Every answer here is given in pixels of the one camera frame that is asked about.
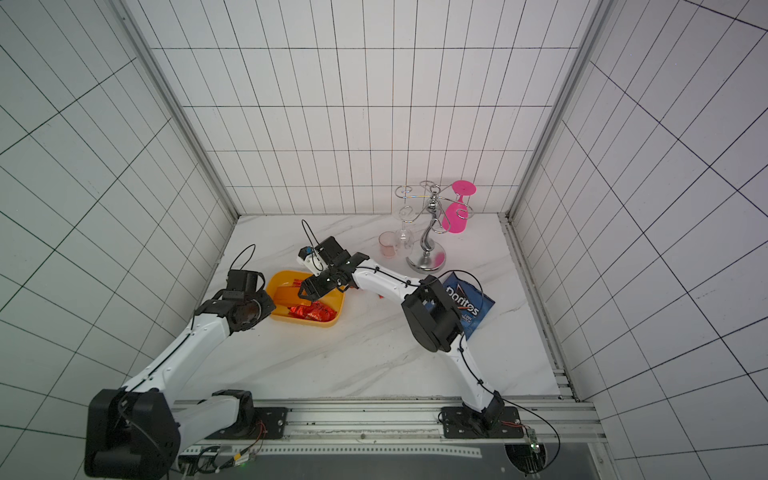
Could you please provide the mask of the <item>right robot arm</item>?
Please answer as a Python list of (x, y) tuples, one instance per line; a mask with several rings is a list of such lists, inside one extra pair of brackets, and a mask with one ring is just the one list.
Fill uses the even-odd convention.
[(319, 301), (333, 291), (370, 291), (400, 305), (409, 329), (425, 350), (441, 355), (462, 388), (459, 407), (443, 407), (437, 420), (447, 439), (523, 439), (518, 409), (487, 386), (469, 352), (460, 312), (440, 280), (403, 276), (363, 253), (350, 254), (334, 237), (299, 250), (297, 261), (312, 272), (299, 297)]

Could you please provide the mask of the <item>yellow plastic storage box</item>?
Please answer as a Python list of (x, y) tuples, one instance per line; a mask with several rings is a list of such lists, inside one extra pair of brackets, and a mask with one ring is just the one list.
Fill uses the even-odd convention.
[(283, 270), (268, 281), (266, 293), (275, 304), (270, 318), (276, 321), (306, 326), (331, 327), (337, 323), (344, 305), (344, 294), (334, 290), (320, 300), (307, 300), (299, 296), (307, 272)]

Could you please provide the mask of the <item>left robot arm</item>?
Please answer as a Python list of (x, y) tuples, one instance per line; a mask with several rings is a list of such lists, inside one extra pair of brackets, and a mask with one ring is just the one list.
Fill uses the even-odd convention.
[(93, 478), (162, 479), (192, 445), (283, 437), (287, 411), (258, 408), (247, 390), (223, 389), (184, 410), (172, 407), (192, 375), (231, 335), (252, 329), (275, 309), (262, 273), (231, 270), (182, 333), (141, 373), (103, 389), (88, 406), (85, 473)]

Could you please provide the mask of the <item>orange tea bag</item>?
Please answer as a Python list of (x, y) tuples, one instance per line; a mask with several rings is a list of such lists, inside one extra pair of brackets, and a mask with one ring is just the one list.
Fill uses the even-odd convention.
[(306, 301), (300, 298), (298, 293), (298, 287), (280, 286), (275, 290), (274, 301), (285, 306), (305, 305)]

